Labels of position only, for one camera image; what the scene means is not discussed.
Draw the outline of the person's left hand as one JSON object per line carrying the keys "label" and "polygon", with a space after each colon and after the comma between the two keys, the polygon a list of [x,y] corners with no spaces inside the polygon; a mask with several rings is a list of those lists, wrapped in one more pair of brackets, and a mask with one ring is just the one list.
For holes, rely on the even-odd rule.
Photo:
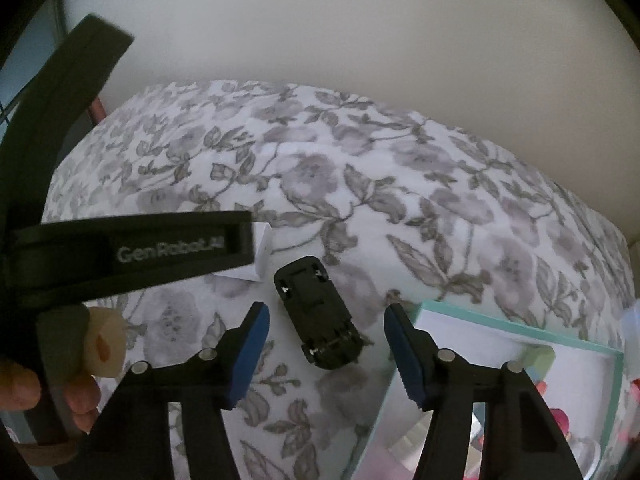
{"label": "person's left hand", "polygon": [[[101,391],[92,375],[82,370],[63,387],[63,396],[72,413],[75,425],[89,432],[99,416]],[[1,364],[2,411],[27,411],[41,398],[37,375],[21,365]]]}

